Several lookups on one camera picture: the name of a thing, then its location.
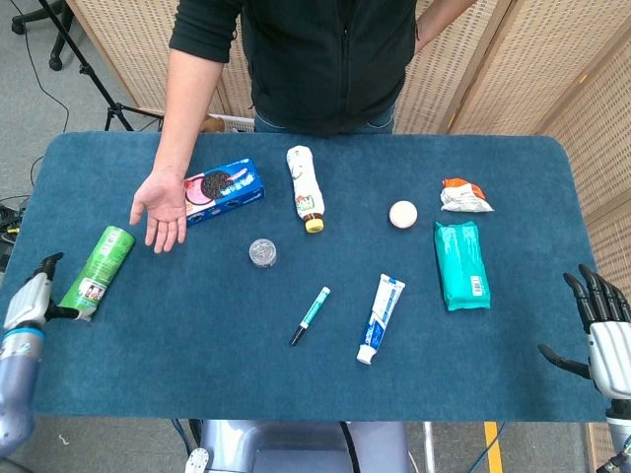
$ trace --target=yellow bottle cap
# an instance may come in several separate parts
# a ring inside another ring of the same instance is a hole
[[[311,219],[305,222],[307,233],[316,234],[324,230],[324,221],[322,219]]]

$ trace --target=teal package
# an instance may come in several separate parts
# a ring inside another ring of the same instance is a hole
[[[480,237],[473,222],[444,226],[436,223],[436,253],[448,310],[490,308]]]

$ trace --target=green spray can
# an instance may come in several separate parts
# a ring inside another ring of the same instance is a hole
[[[96,310],[133,244],[134,237],[125,230],[107,227],[59,305]]]

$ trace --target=tripod stand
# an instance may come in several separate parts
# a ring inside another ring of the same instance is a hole
[[[75,55],[77,56],[77,59],[79,59],[79,62],[81,63],[81,66],[79,66],[79,73],[85,74],[89,76],[90,79],[92,79],[92,82],[95,84],[95,86],[97,86],[97,89],[99,89],[99,92],[101,93],[105,101],[107,102],[107,119],[105,120],[105,131],[109,130],[111,121],[115,117],[118,118],[118,120],[120,120],[120,123],[122,123],[122,126],[124,126],[127,131],[134,131],[131,124],[127,121],[127,118],[125,118],[125,115],[123,113],[124,111],[130,111],[132,113],[138,113],[141,115],[150,116],[152,118],[157,118],[160,120],[159,128],[162,128],[163,117],[161,115],[156,114],[156,113],[151,113],[149,111],[144,111],[139,108],[134,108],[132,106],[123,105],[122,103],[118,101],[114,101],[114,99],[111,97],[111,95],[109,94],[105,86],[103,85],[103,82],[101,82],[101,80],[99,79],[99,76],[97,76],[97,73],[95,72],[93,67],[86,60],[85,56],[79,50],[79,47],[77,47],[77,44],[75,43],[75,41],[72,39],[72,37],[70,37],[70,34],[66,31],[64,26],[61,24],[61,22],[57,18],[57,16],[54,14],[48,2],[46,0],[38,0],[38,1],[41,4],[41,8],[46,12],[50,20],[55,24],[55,26],[59,30],[59,33],[65,39],[66,43],[68,44],[68,47],[72,49],[72,52],[74,52]]]

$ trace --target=yellow tape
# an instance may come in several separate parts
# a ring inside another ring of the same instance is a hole
[[[497,436],[497,424],[495,422],[484,423],[484,436],[486,446],[489,446]],[[497,440],[489,449],[489,473],[502,473],[502,453],[500,452],[500,441]]]

